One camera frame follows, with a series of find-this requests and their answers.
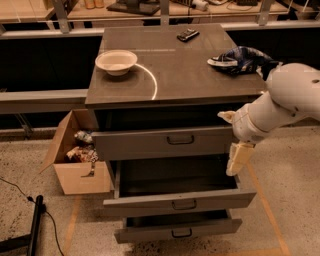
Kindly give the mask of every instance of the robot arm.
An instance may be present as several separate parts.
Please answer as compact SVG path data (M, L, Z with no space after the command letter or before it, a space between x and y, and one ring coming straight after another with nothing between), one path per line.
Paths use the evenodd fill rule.
M249 161L257 143L275 128L306 117L320 120L320 71L303 64L287 64L272 70L268 91L236 112L218 116L232 123L239 143L230 148L227 175L236 175Z

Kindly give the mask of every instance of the ceramic bowl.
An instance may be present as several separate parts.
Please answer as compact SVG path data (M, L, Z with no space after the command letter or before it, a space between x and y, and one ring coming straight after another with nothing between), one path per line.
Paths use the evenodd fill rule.
M112 76L122 76L137 63L138 57L126 50L111 50L96 58L96 66Z

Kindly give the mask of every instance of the drawer handle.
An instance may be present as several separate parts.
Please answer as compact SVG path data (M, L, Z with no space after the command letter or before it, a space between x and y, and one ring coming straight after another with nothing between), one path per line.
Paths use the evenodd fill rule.
M177 207L175 202L172 201L172 208L176 211L185 211L185 210L192 210L197 208L197 201L193 200L193 205L187 207Z
M189 228L189 233L188 233L188 234L185 234L185 235L176 235L176 234L174 233L174 231L171 230L171 235L172 235L173 238L191 237L191 236L192 236L192 229Z
M167 142L170 145L183 145L183 144L192 144L194 142L194 136L191 135L190 139L187 141L173 141L172 139L170 139L169 136L167 136Z

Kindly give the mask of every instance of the speckled floor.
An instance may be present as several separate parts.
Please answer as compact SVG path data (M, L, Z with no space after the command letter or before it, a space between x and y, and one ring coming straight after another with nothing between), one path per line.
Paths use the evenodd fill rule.
M121 245L113 236L121 220L104 215L108 194L65 196L53 168L39 173L53 133L36 130L24 140L22 132L1 131L0 177L28 196L44 196L64 255L319 255L320 126L280 128L256 146L241 180L258 194L248 208L236 211L243 220L236 234ZM0 240L28 234L34 204L16 187L0 182L0 188ZM9 255L26 255L26 248L1 254ZM38 255L60 255L46 214Z

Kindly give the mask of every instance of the drawer cabinet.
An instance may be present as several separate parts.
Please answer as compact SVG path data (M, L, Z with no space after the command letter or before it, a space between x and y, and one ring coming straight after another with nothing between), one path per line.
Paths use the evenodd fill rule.
M106 28L103 36L100 53L120 47L138 57L123 76L95 68L85 102L114 189L105 214L125 219L119 243L236 232L241 219L230 212L256 193L226 175L237 140L217 114L254 101L266 85L207 64L236 47L220 25L187 28L201 36L179 43L180 26Z
M125 219L115 237L118 243L128 243L219 235L235 233L241 223L226 210L136 217Z
M255 191L225 175L227 155L125 160L117 163L109 216L137 217L247 207Z

